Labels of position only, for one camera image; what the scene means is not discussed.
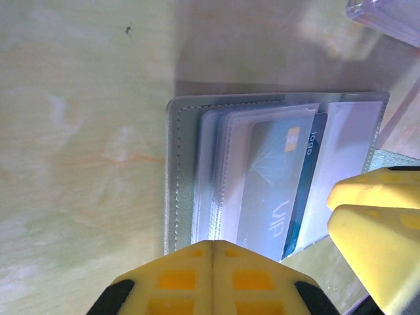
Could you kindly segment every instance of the yellow plastic object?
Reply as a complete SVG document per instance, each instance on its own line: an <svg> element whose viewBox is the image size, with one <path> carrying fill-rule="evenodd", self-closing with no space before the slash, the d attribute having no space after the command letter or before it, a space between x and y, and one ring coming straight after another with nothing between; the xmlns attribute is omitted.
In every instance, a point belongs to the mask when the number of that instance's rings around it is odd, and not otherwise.
<svg viewBox="0 0 420 315"><path fill-rule="evenodd" d="M329 235L378 306L386 314L420 314L420 169L343 180L328 204Z"/></svg>
<svg viewBox="0 0 420 315"><path fill-rule="evenodd" d="M88 315L338 314L310 277L226 241L202 241L116 278Z"/></svg>
<svg viewBox="0 0 420 315"><path fill-rule="evenodd" d="M420 171L417 167L384 167L338 182L328 206L372 205L377 207L420 207Z"/></svg>

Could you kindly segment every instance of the light green surface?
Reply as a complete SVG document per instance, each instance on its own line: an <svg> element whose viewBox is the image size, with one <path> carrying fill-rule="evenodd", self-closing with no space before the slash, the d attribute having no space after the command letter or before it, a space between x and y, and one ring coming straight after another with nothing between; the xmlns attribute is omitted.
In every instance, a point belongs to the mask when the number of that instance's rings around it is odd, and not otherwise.
<svg viewBox="0 0 420 315"><path fill-rule="evenodd" d="M345 4L2 1L0 312L82 314L162 254L174 94L390 91L385 123L400 104L411 114L382 145L407 154L418 51L353 24ZM360 286L347 289L354 276L332 245L320 253L337 272L311 275L337 284L328 292L344 309Z"/></svg>

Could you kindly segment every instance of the wooden surface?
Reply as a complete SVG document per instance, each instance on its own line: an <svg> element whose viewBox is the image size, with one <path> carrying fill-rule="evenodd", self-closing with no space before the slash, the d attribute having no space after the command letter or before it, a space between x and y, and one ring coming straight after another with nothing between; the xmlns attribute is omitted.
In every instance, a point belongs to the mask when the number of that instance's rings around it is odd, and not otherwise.
<svg viewBox="0 0 420 315"><path fill-rule="evenodd" d="M0 313L83 314L162 254L174 95L390 91L379 145L420 158L419 50L345 2L2 1ZM345 310L364 290L319 244L291 265Z"/></svg>

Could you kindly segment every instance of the clear plastic box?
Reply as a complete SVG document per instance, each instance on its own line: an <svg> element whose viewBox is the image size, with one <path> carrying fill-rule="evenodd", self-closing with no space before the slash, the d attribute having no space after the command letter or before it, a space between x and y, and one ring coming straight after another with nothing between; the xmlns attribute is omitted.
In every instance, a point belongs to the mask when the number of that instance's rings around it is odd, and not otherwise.
<svg viewBox="0 0 420 315"><path fill-rule="evenodd" d="M347 15L356 22L420 47L420 0L349 0Z"/></svg>

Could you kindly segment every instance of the wallet stitching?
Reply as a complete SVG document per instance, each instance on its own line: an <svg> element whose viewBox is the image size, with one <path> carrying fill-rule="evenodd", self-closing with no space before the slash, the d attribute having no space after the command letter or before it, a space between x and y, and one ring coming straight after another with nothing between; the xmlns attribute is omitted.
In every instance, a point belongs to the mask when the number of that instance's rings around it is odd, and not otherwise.
<svg viewBox="0 0 420 315"><path fill-rule="evenodd" d="M203 106L187 106L187 107L183 107L180 108L177 111L177 177L176 177L176 184L175 184L175 229L174 229L174 248L175 251L178 249L178 227L179 227L179 220L178 220L178 215L179 215L179 166L180 166L180 162L179 162L179 154L180 154L180 113L183 110L197 110L200 108L214 108L214 107L230 107L230 106L235 106L235 105L245 105L245 104L263 104L263 103L271 103L271 102L281 102L279 100L265 100L265 101L261 101L261 102L242 102L242 103L231 103L231 104L213 104L213 105L203 105Z"/></svg>

